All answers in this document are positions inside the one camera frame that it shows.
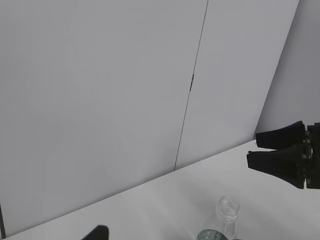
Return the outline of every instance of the clear plastic bottle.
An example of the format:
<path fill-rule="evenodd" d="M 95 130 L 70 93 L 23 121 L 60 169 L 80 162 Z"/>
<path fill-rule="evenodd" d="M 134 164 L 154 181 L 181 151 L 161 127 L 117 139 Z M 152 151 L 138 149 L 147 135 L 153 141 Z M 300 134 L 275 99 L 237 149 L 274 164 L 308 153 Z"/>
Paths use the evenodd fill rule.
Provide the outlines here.
<path fill-rule="evenodd" d="M 232 196 L 223 196 L 204 223 L 196 240 L 233 240 L 236 238 L 236 220 L 240 205 Z"/>

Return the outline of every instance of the white table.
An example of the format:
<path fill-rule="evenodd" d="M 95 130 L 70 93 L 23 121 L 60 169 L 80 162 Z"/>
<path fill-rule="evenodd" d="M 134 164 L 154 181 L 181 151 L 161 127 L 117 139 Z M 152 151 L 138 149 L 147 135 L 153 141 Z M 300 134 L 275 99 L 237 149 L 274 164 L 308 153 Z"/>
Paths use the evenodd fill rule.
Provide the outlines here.
<path fill-rule="evenodd" d="M 240 201 L 243 240 L 320 239 L 320 198 L 248 169 L 255 141 L 64 215 L 8 240 L 81 240 L 107 225 L 111 240 L 194 240 L 222 195 Z"/>

